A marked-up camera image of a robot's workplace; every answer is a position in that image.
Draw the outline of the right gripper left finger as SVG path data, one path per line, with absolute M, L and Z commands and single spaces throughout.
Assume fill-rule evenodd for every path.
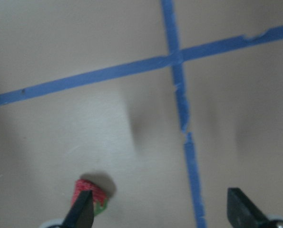
M 64 218 L 61 228 L 91 228 L 94 222 L 94 205 L 91 190 L 81 191 Z

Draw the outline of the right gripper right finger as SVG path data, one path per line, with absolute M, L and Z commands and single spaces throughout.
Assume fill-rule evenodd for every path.
M 267 217 L 240 188 L 227 190 L 227 219 L 233 228 L 283 228 L 283 219 Z

